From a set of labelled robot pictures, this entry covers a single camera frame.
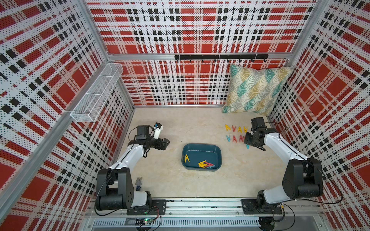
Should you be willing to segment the yellow clothespin eleventh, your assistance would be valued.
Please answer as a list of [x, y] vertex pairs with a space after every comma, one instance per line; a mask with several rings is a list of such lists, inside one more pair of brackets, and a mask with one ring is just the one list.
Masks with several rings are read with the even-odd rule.
[[188, 155], [185, 155], [184, 163], [189, 163], [189, 162], [190, 162], [189, 156]]

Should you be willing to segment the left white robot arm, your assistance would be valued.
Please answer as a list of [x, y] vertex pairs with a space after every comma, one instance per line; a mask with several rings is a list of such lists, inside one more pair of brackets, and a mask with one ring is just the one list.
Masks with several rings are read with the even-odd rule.
[[95, 209], [104, 211], [151, 208], [150, 192], [135, 190], [131, 171], [140, 159], [147, 157], [150, 149], [164, 151], [169, 144], [168, 139], [161, 138], [130, 141], [121, 159], [118, 159], [111, 167], [98, 172]]

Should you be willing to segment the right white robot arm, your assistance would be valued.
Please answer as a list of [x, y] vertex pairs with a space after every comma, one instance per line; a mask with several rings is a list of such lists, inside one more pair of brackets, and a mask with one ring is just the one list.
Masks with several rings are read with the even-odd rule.
[[286, 165], [281, 184], [262, 190], [261, 199], [266, 204], [278, 204], [295, 199], [307, 199], [323, 195], [321, 163], [309, 158], [282, 138], [272, 129], [262, 129], [246, 133], [244, 143], [262, 151], [268, 146]]

